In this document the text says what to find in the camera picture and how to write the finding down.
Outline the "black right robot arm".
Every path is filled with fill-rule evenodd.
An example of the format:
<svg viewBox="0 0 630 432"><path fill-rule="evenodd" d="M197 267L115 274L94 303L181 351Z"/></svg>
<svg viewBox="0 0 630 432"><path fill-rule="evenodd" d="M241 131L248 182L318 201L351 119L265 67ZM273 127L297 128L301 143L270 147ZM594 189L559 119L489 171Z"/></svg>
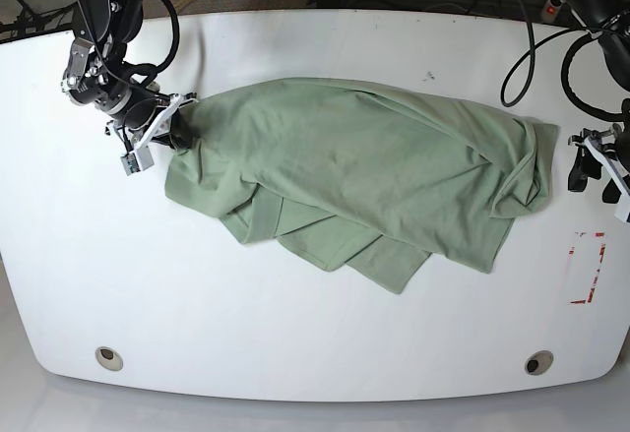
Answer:
<svg viewBox="0 0 630 432"><path fill-rule="evenodd" d="M61 87L73 103L94 105L107 114L112 132L132 150L158 114L173 102L159 90L156 77L176 57L180 25L170 0L160 0L171 24L171 44L158 64L126 61L128 44L138 35L144 0L77 0L72 18L74 40Z"/></svg>

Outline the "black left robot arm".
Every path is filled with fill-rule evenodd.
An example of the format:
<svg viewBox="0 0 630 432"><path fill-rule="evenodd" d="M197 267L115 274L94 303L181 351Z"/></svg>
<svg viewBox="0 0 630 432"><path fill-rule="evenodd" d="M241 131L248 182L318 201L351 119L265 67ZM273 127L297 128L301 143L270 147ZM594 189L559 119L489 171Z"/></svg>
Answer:
<svg viewBox="0 0 630 432"><path fill-rule="evenodd" d="M629 89L629 0L560 0L568 5L580 24L589 32L578 38L567 51L560 71L562 89L570 102L598 120L623 125L606 155L613 155L624 169L629 168L629 100L621 110L611 113L582 101L569 83L573 58L581 48L595 41L603 53L608 72L617 85Z"/></svg>

